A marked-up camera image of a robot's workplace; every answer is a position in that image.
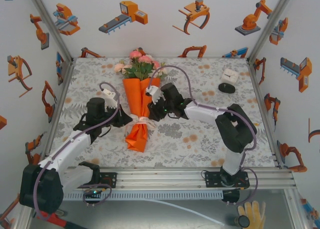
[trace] purple cable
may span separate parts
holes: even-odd
[[[109,189],[110,189],[109,194],[108,194],[104,199],[102,199],[102,200],[100,200],[99,202],[93,204],[93,205],[92,205],[93,207],[94,207],[95,205],[98,206],[98,205],[104,203],[104,202],[111,196],[112,187],[111,187],[110,185],[108,185],[108,184],[81,185],[81,186],[79,186],[78,188],[88,188],[88,187],[90,187],[90,188],[94,188],[94,187],[106,187],[106,188],[109,188]],[[92,194],[92,192],[85,192],[85,193],[83,193],[82,201],[83,201],[84,203],[87,203],[87,202],[86,202],[86,196],[89,195],[89,194]]]
[[[100,87],[101,91],[104,90],[104,89],[102,88],[102,85],[103,85],[103,84],[107,84],[108,86],[110,86],[110,87],[113,89],[113,91],[115,92],[115,94],[116,94],[117,96],[119,95],[119,93],[118,93],[118,91],[116,90],[116,88],[115,88],[113,85],[111,85],[110,83],[105,82],[105,81],[104,81],[104,82],[101,82],[101,83],[99,84],[99,87]],[[75,139],[76,139],[77,137],[79,137],[80,135],[82,135],[82,134],[84,134],[84,133],[86,133],[86,132],[88,132],[88,131],[91,131],[91,130],[93,130],[93,129],[95,129],[95,128],[101,127],[102,125],[108,123],[109,121],[111,121],[111,120],[117,115],[117,113],[118,113],[118,111],[119,111],[119,108],[120,108],[120,97],[118,96],[118,98],[117,98],[117,108],[115,109],[115,112],[112,114],[111,117],[109,117],[107,120],[105,120],[105,121],[103,121],[103,122],[101,122],[101,123],[99,123],[99,124],[97,124],[97,125],[94,125],[94,126],[92,126],[92,127],[89,127],[89,128],[87,128],[87,129],[85,129],[85,130],[82,131],[82,132],[79,132],[79,133],[78,133],[77,135],[75,135],[72,139],[75,140]],[[67,141],[67,142],[52,156],[52,161],[53,161],[70,143],[71,143],[70,140]],[[48,168],[48,166],[49,166],[51,163],[53,163],[52,161],[48,161],[47,164],[45,164],[45,166],[41,169],[40,173],[38,174],[38,176],[37,176],[37,178],[36,178],[36,180],[35,180],[34,187],[33,187],[33,204],[34,204],[34,209],[35,209],[35,211],[36,211],[36,213],[37,213],[37,216],[38,216],[40,219],[44,220],[44,221],[48,220],[51,215],[48,215],[48,217],[44,217],[44,216],[42,215],[42,213],[40,212],[39,205],[38,205],[37,192],[38,192],[38,186],[39,186],[40,179],[41,179],[42,175],[44,174],[45,170]]]
[[[246,168],[243,168],[243,167],[242,167],[242,164],[243,164],[244,161],[245,161],[246,151],[252,151],[252,150],[254,150],[254,149],[256,148],[256,146],[257,146],[257,137],[256,137],[256,134],[255,134],[254,129],[252,128],[252,126],[250,125],[250,123],[249,123],[242,115],[240,115],[239,113],[237,113],[237,112],[235,112],[235,111],[228,110],[228,109],[223,109],[223,108],[219,108],[219,109],[218,109],[217,107],[210,106],[210,105],[198,104],[198,103],[196,102],[196,100],[194,99],[193,95],[192,95],[191,82],[190,82],[190,79],[189,79],[188,74],[187,74],[183,69],[181,69],[181,68],[178,67],[178,66],[175,66],[175,65],[163,65],[163,66],[160,66],[160,67],[159,67],[157,70],[155,70],[154,73],[152,74],[151,80],[150,80],[149,85],[148,85],[148,87],[147,87],[148,89],[150,88],[151,82],[152,82],[154,76],[156,75],[156,73],[157,73],[158,71],[160,71],[161,69],[163,69],[163,68],[176,68],[176,69],[180,70],[181,72],[183,72],[183,74],[185,75],[186,80],[187,80],[187,82],[188,82],[188,85],[189,85],[190,98],[191,98],[191,100],[193,101],[193,103],[196,104],[198,107],[202,107],[202,108],[206,108],[206,109],[211,109],[211,110],[215,110],[215,111],[221,111],[221,112],[231,113],[231,114],[233,114],[233,115],[236,115],[236,116],[239,117],[239,118],[246,124],[246,126],[249,128],[249,130],[250,130],[250,132],[251,132],[251,134],[252,134],[252,137],[253,137],[253,146],[252,146],[251,148],[245,148],[245,149],[244,149],[244,153],[243,153],[243,156],[242,156],[242,159],[241,159],[241,162],[240,162],[240,170],[241,170],[241,171],[245,171],[245,170],[251,171],[251,172],[254,174],[254,176],[255,176],[255,181],[256,181],[256,183],[255,183],[255,188],[254,188],[252,194],[251,194],[246,200],[243,200],[243,201],[241,201],[241,202],[235,203],[234,205],[237,206],[237,205],[240,205],[240,204],[243,204],[243,203],[249,201],[249,200],[256,194],[256,192],[257,192],[257,189],[258,189],[258,176],[257,176],[257,174],[254,172],[254,170],[252,170],[251,168],[247,168],[247,167],[246,167]]]

